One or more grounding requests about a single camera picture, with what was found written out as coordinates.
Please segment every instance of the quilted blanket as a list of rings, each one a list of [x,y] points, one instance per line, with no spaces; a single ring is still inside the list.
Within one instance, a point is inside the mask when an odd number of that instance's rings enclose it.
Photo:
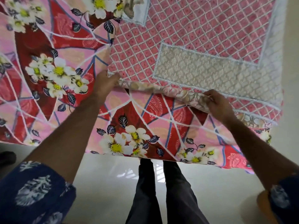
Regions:
[[[86,151],[251,171],[202,92],[270,141],[281,115],[286,0],[0,0],[0,140],[38,145],[107,69],[123,79]],[[109,146],[117,139],[131,154]]]

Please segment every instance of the person's right hand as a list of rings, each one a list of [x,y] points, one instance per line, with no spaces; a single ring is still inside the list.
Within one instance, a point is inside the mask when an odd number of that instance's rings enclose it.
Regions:
[[[209,98],[205,97],[205,102],[212,116],[224,126],[228,127],[229,124],[238,121],[229,101],[223,95],[219,94],[216,90],[209,90],[203,94],[209,96]]]

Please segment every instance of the pant leg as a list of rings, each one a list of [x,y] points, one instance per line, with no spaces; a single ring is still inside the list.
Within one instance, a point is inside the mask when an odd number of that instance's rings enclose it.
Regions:
[[[147,223],[162,224],[162,218],[156,197],[153,164],[149,159],[141,159],[136,193],[126,224]]]
[[[197,205],[191,185],[183,176],[178,164],[163,161],[166,181],[166,206],[168,224],[208,224]]]

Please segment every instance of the floral bed sheet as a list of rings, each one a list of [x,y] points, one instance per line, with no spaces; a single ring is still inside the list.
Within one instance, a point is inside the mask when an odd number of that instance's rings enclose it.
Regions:
[[[38,145],[91,93],[95,75],[107,69],[125,4],[0,0],[2,142]],[[195,108],[200,93],[132,80],[120,85],[100,108],[87,152],[251,171],[229,131]],[[236,114],[269,142],[267,124]]]

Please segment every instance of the floor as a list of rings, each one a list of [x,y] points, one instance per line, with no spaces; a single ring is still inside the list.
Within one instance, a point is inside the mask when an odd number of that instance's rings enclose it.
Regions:
[[[285,31],[283,79],[284,115],[272,130],[271,145],[283,155],[299,163],[299,137],[296,134],[299,118],[299,0],[289,0]],[[12,150],[21,162],[31,147],[0,144],[0,151]],[[166,217],[166,187],[163,162],[153,161],[156,169],[156,191],[164,223]],[[132,205],[138,180],[137,158],[85,154],[76,176],[77,199],[64,223],[96,224],[124,223]],[[219,169],[213,166],[179,164],[192,185],[198,205],[211,224],[268,223],[258,211],[256,195],[262,185],[255,175],[240,169]],[[13,167],[0,172],[3,177]]]

